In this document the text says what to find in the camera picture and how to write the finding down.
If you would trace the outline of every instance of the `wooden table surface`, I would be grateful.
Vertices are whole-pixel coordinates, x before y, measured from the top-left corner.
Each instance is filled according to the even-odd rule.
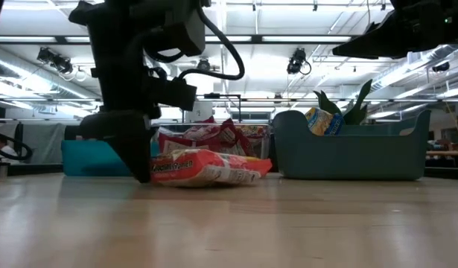
[[[428,156],[458,156],[458,151],[428,151]]]
[[[458,181],[0,182],[0,268],[458,267]]]

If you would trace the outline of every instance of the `snack bag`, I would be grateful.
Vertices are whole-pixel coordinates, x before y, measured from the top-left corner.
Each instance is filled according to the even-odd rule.
[[[200,141],[203,139],[210,138],[219,132],[220,126],[209,125],[215,123],[215,119],[213,116],[211,116],[209,119],[197,123],[206,123],[208,125],[191,127],[190,129],[184,132],[184,135],[182,135],[182,137],[186,139]]]
[[[151,160],[153,182],[173,187],[253,185],[272,167],[269,159],[233,156],[204,149],[175,150]]]
[[[308,128],[314,135],[338,135],[343,126],[341,115],[332,115],[318,108],[311,108],[305,117],[308,119]]]
[[[194,141],[186,138],[171,137],[165,134],[159,134],[159,149],[161,153],[170,153],[174,150],[183,149],[209,149],[214,152],[222,150],[220,139],[217,136],[212,136],[203,141]]]
[[[217,153],[235,154],[238,156],[255,156],[252,145],[241,131],[235,128],[232,119],[222,125],[195,126],[187,130],[182,138],[159,134],[159,147],[162,153],[188,148],[209,149]]]

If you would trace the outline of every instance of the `green leaves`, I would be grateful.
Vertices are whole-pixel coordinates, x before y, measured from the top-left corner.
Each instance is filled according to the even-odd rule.
[[[343,116],[346,124],[361,124],[364,118],[366,118],[368,106],[365,105],[363,108],[361,108],[361,105],[363,104],[363,101],[366,98],[366,96],[371,92],[371,83],[372,79],[363,85],[363,87],[360,90],[360,94],[357,96],[357,100],[353,108],[351,108],[349,112],[347,112],[345,116]]]
[[[326,94],[323,91],[321,91],[321,93],[314,91],[314,93],[318,97],[318,106],[320,109],[326,112],[329,112],[332,115],[334,114],[342,115],[340,108],[338,108],[338,106],[335,103],[332,103],[331,100],[328,99],[328,97],[326,96]]]
[[[371,92],[371,83],[372,83],[372,79],[363,85],[357,97],[356,103],[349,110],[349,112],[347,112],[343,116],[345,124],[348,124],[348,125],[361,124],[364,121],[364,119],[366,118],[366,115],[368,113],[368,106],[365,105],[363,106],[363,108],[361,108],[361,105],[363,104],[363,101],[366,98],[366,96]],[[332,103],[323,91],[321,91],[321,93],[314,91],[314,93],[318,97],[318,104],[319,104],[320,109],[325,110],[326,112],[329,112],[332,115],[334,114],[342,115],[340,108],[338,108],[338,106],[335,103]]]

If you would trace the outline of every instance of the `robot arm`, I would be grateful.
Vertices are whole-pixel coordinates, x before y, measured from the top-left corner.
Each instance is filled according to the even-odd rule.
[[[210,0],[106,0],[101,4],[80,1],[70,22],[87,27],[104,105],[98,114],[80,124],[84,138],[106,141],[140,182],[150,180],[150,139],[156,129],[150,120],[161,116],[158,103],[192,110],[196,87],[186,84],[189,74],[238,80],[244,63],[221,31],[207,18],[203,7]],[[144,66],[144,54],[165,63],[196,56],[205,49],[205,26],[224,43],[237,62],[236,75],[199,69],[183,71],[171,81],[161,69]],[[167,57],[160,51],[178,48]],[[150,75],[156,72],[159,77]]]

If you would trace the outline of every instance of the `teal plastic bin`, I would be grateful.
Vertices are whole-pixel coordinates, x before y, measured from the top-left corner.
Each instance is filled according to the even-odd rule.
[[[273,120],[279,170],[291,179],[415,180],[423,176],[430,111],[392,124],[317,136],[298,111]]]
[[[151,155],[158,154],[159,145],[151,143]],[[62,141],[62,156],[67,176],[132,176],[105,141]]]

